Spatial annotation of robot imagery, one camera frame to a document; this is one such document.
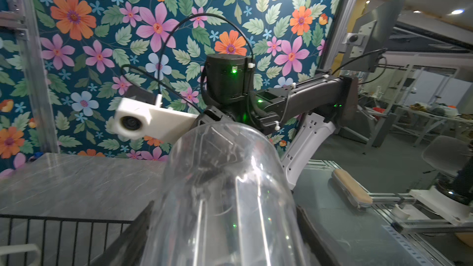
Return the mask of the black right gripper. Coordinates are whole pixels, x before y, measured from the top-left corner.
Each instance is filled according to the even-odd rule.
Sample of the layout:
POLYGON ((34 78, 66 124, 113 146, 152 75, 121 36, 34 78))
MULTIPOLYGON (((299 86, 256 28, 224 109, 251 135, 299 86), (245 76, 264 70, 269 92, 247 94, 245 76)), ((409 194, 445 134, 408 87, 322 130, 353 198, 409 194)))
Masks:
POLYGON ((236 122, 251 121, 250 92, 253 89, 255 62, 237 54, 209 54, 202 71, 204 103, 236 122))

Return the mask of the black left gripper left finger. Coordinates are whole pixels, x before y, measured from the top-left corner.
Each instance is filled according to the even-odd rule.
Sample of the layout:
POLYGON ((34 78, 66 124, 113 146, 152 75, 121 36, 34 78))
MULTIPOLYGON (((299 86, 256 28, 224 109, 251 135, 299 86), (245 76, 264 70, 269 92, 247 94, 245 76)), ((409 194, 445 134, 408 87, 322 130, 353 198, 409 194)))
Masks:
POLYGON ((148 239, 152 209, 153 201, 91 265, 138 266, 148 239))

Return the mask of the robot arm outside cell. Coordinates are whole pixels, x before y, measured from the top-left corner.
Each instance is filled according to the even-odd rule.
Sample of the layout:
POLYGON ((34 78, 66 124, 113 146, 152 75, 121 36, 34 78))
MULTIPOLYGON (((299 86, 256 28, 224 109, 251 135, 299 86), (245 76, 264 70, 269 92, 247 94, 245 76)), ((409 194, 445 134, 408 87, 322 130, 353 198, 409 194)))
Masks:
POLYGON ((473 224, 473 157, 465 153, 422 156, 440 177, 427 190, 409 195, 454 226, 473 224))

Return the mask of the clear glass cup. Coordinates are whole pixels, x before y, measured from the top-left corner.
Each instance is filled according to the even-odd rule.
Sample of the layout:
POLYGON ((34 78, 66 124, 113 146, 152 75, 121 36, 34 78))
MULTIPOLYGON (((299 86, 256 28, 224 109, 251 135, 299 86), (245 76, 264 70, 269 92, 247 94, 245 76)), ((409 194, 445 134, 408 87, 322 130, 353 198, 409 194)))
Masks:
POLYGON ((173 146, 144 266, 307 266, 275 147, 240 123, 192 129, 173 146))

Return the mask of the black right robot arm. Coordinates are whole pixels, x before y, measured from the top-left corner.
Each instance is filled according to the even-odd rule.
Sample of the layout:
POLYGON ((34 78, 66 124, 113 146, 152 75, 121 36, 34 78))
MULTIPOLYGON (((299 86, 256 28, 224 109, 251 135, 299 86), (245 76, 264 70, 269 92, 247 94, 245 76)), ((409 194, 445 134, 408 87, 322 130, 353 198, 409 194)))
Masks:
POLYGON ((182 183, 175 241, 150 245, 142 264, 193 266, 348 266, 347 252, 294 203, 291 189, 321 143, 355 112, 356 80, 317 75, 294 86, 268 89, 256 104, 282 123, 316 117, 279 159, 270 129, 236 123, 194 128, 173 150, 182 183))

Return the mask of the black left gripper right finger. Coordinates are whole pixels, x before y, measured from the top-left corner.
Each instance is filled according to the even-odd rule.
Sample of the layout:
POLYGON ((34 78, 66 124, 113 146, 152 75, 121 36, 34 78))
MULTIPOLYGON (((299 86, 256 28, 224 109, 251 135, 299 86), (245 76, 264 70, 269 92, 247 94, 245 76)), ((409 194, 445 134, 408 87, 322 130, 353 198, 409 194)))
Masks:
POLYGON ((304 208, 297 205, 301 236, 320 266, 356 266, 348 252, 318 222, 311 221, 304 208))

